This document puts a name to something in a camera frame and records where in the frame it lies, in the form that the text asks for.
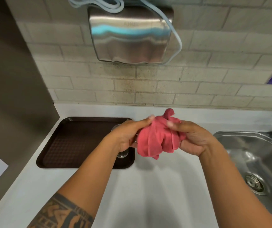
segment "person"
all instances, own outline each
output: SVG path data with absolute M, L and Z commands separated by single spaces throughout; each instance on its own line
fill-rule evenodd
M 154 119 L 126 121 L 110 132 L 73 176 L 43 206 L 28 228 L 91 227 L 117 154 L 134 141 L 138 130 Z M 199 157 L 220 228 L 272 228 L 272 215 L 244 182 L 221 143 L 193 122 L 167 122 L 185 132 L 180 149 Z

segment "person's right hand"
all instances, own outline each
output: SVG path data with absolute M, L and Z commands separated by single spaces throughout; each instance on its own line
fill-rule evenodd
M 181 141 L 179 148 L 198 157 L 210 145 L 218 142 L 209 131 L 194 122 L 181 121 L 181 123 L 173 123 L 167 121 L 167 126 L 171 130 L 185 132 L 187 138 Z

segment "white cable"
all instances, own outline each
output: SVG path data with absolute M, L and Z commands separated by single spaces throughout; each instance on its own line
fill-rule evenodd
M 83 5 L 88 5 L 88 4 L 96 4 L 97 6 L 100 6 L 103 10 L 105 10 L 109 13 L 112 13 L 112 14 L 119 13 L 124 8 L 124 1 L 123 0 L 114 0 L 116 2 L 116 4 L 109 4 L 103 0 L 68 0 L 68 1 L 71 4 L 71 6 L 74 8 L 79 8 Z M 175 37 L 179 43 L 179 49 L 176 51 L 176 53 L 174 53 L 172 55 L 172 57 L 170 57 L 167 62 L 163 63 L 164 65 L 166 65 L 182 50 L 181 39 L 180 39 L 178 33 L 176 32 L 176 30 L 174 29 L 174 26 L 172 25 L 172 23 L 168 19 L 168 17 L 159 8 L 157 8 L 156 6 L 154 6 L 153 4 L 149 3 L 146 0 L 140 0 L 140 1 L 143 4 L 145 4 L 147 7 L 151 8 L 153 11 L 158 13 L 165 20 L 165 22 L 167 23 L 169 28 L 172 30 L 173 34 L 175 35 Z

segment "white countertop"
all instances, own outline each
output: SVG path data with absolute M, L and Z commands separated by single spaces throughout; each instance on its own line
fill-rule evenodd
M 55 104 L 59 121 L 0 201 L 0 228 L 25 228 L 75 169 L 40 169 L 36 159 L 59 122 L 70 116 L 162 115 L 166 108 Z M 270 131 L 271 111 L 173 108 L 175 117 L 194 121 L 211 133 Z M 217 222 L 197 157 L 177 150 L 158 160 L 141 157 L 125 170 L 112 170 L 92 228 L 216 228 Z

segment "backsplash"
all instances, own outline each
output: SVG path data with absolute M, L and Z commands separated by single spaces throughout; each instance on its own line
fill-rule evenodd
M 98 61 L 86 7 L 6 1 L 55 102 L 272 110 L 272 0 L 151 0 L 183 43 L 166 66 Z

